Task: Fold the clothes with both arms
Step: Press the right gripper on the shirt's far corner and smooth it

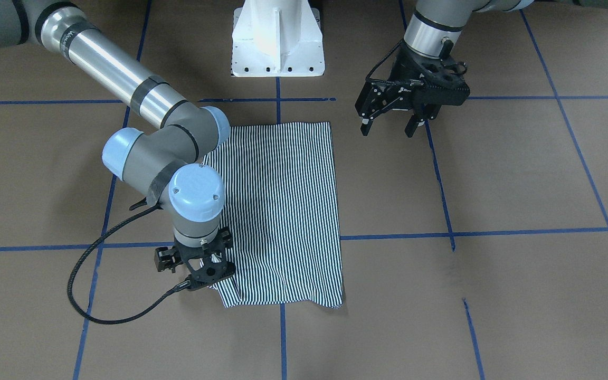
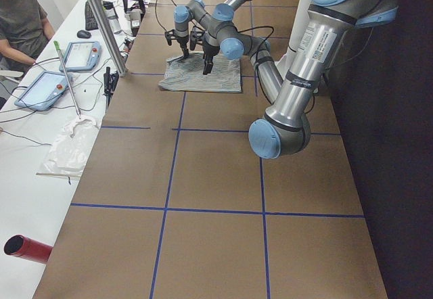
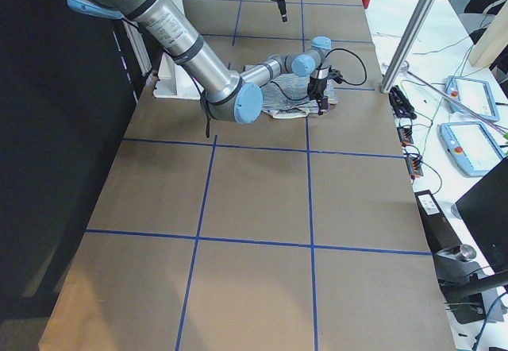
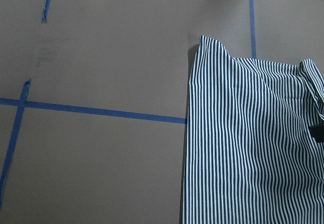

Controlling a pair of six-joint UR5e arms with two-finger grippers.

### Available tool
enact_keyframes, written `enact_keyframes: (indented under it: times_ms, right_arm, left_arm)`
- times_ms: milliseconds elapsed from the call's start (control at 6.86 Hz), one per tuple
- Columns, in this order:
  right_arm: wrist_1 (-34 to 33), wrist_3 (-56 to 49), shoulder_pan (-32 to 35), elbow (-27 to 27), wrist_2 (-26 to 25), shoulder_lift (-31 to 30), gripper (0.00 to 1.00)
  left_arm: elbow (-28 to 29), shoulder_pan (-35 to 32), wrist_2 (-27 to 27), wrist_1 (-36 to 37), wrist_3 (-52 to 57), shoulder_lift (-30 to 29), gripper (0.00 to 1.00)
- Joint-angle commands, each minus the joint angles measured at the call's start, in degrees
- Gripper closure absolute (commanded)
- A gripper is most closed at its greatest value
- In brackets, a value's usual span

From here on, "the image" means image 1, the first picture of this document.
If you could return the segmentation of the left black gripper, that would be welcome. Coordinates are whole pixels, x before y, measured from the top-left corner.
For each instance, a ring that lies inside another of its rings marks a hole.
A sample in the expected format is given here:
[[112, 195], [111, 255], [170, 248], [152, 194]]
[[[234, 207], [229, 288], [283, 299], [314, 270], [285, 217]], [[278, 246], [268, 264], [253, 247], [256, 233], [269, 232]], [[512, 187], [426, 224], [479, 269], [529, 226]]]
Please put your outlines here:
[[412, 138], [425, 124], [425, 118], [437, 116], [441, 106], [460, 106], [470, 96], [464, 75], [465, 62], [452, 57], [427, 58], [407, 45], [395, 45], [367, 74], [355, 102], [362, 118], [361, 133], [367, 136], [374, 119], [390, 110], [414, 111], [405, 126]]

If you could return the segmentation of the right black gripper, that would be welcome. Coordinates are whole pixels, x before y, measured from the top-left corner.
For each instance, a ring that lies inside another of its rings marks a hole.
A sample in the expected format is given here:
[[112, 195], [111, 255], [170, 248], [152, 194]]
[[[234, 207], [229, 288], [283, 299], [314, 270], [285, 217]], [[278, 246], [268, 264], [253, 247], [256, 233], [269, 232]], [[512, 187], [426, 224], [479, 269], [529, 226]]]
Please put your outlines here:
[[203, 242], [200, 247], [188, 247], [175, 240], [171, 248], [156, 248], [154, 262], [158, 272], [171, 270], [174, 273], [178, 265], [186, 265], [189, 275], [171, 291], [195, 291], [235, 275], [235, 264], [228, 261], [226, 256], [227, 250], [231, 248], [233, 236], [229, 227], [224, 227], [212, 241]]

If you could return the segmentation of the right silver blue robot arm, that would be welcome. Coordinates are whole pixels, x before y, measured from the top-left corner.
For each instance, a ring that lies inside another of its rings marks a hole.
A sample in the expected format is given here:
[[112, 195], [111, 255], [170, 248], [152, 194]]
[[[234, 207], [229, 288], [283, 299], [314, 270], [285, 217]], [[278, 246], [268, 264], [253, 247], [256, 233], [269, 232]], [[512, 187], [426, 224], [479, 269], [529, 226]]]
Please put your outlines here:
[[[234, 2], [79, 1], [126, 53], [192, 101], [229, 76]], [[0, 298], [65, 298], [78, 257], [140, 198], [101, 161], [122, 127], [154, 129], [40, 46], [0, 50]]]

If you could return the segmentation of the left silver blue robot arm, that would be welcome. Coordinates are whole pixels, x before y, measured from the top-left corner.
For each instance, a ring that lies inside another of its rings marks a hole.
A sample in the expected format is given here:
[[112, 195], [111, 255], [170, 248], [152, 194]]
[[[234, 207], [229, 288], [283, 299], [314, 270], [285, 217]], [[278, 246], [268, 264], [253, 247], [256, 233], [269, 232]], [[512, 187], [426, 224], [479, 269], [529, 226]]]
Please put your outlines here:
[[529, 1], [418, 1], [403, 38], [391, 48], [395, 62], [387, 79], [365, 77], [355, 102], [360, 132], [389, 111], [410, 111], [404, 133], [412, 137], [434, 120], [442, 107], [462, 105], [470, 96], [464, 75], [468, 65], [451, 52], [475, 12], [514, 12]]

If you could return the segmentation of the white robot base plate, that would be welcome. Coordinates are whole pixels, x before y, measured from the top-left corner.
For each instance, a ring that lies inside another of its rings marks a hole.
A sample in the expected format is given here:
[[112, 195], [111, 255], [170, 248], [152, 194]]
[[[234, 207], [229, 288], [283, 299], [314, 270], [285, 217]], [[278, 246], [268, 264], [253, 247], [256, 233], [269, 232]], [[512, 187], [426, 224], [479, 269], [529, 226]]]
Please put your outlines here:
[[233, 12], [230, 70], [239, 78], [324, 75], [319, 9], [309, 1], [245, 1]]

